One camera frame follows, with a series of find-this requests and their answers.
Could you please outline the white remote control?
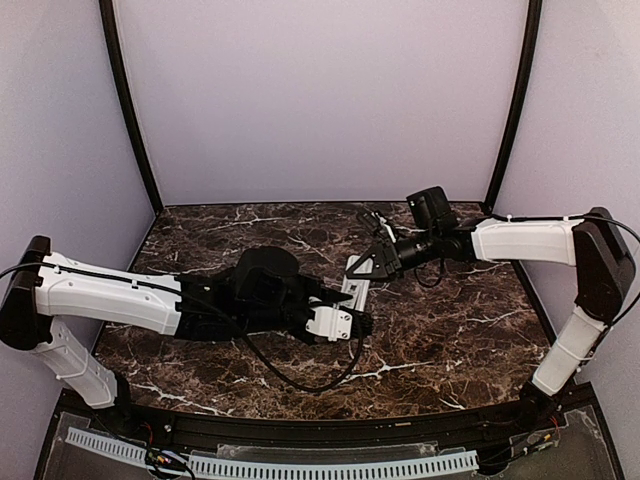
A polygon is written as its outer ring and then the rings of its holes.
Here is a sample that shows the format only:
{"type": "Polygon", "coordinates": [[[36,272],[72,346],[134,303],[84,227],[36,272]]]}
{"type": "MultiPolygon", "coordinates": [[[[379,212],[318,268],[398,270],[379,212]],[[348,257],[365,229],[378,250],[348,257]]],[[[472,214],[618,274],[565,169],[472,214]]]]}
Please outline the white remote control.
{"type": "MultiPolygon", "coordinates": [[[[358,255],[351,255],[347,259],[346,270],[352,267],[353,264],[357,263],[359,260],[358,255]]],[[[373,262],[371,259],[367,259],[363,264],[361,264],[357,269],[356,273],[358,274],[368,274],[372,272],[373,262]]],[[[342,307],[346,307],[352,310],[357,310],[364,312],[366,299],[368,295],[370,280],[362,280],[362,279],[348,279],[345,276],[343,277],[341,292],[347,295],[350,295],[350,298],[339,303],[342,307]]]]}

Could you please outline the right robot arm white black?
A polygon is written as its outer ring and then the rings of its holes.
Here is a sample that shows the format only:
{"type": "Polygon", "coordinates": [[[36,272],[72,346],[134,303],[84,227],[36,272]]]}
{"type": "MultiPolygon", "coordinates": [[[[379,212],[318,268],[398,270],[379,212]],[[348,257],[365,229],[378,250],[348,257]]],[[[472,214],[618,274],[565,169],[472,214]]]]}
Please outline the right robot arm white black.
{"type": "Polygon", "coordinates": [[[419,231],[398,237],[376,213],[362,221],[377,241],[346,271],[350,280],[389,282],[432,260],[539,261],[575,268],[574,309],[534,371],[530,385],[552,397],[589,361],[606,332],[629,311],[624,302],[636,266],[621,232],[624,225],[605,208],[564,217],[479,218],[461,224],[449,209],[419,214],[419,231]]]}

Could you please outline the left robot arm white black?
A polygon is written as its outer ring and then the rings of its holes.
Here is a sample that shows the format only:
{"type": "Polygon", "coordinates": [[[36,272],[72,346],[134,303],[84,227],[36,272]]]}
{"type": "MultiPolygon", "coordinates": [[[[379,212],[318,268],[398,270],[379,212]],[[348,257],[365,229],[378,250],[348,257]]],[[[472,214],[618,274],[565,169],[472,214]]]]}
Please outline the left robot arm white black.
{"type": "Polygon", "coordinates": [[[35,236],[18,265],[5,271],[1,341],[40,357],[94,410],[123,408],[127,382],[102,366],[63,324],[86,317],[131,325],[192,342],[220,342],[250,333],[286,331],[311,344],[363,340],[373,321],[362,309],[366,295],[303,275],[288,251],[273,246],[245,250],[235,266],[212,277],[142,275],[83,264],[35,236]]]}

